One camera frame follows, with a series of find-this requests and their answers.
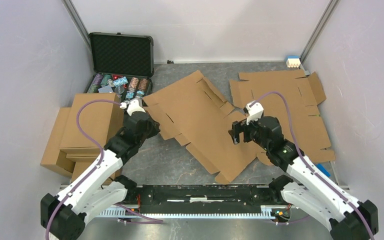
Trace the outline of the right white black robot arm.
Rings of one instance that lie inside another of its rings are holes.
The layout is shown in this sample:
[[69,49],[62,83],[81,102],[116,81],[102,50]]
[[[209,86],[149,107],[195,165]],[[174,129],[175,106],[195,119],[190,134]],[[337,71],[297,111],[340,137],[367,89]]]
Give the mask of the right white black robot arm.
[[254,142],[284,175],[270,184],[269,199],[294,205],[321,223],[334,240],[373,240],[379,231],[378,208],[360,201],[321,172],[308,156],[286,139],[277,118],[234,121],[228,131],[234,144]]

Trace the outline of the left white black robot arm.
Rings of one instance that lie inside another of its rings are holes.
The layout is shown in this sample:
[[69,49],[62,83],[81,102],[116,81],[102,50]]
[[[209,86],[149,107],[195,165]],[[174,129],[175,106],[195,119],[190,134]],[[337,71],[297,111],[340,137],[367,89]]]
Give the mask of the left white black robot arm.
[[125,117],[122,128],[111,137],[95,161],[72,183],[56,195],[46,194],[40,201],[40,223],[47,240],[76,240],[89,222],[119,202],[133,203],[137,190],[119,181],[100,189],[139,151],[146,139],[160,132],[160,124],[144,110]]

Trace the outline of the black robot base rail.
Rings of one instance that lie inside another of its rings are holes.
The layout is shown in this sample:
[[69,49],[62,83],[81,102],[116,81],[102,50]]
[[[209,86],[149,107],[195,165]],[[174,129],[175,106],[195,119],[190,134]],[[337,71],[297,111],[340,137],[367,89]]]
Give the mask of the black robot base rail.
[[268,185],[141,185],[129,189],[124,206],[141,214],[256,214],[261,206],[286,206]]

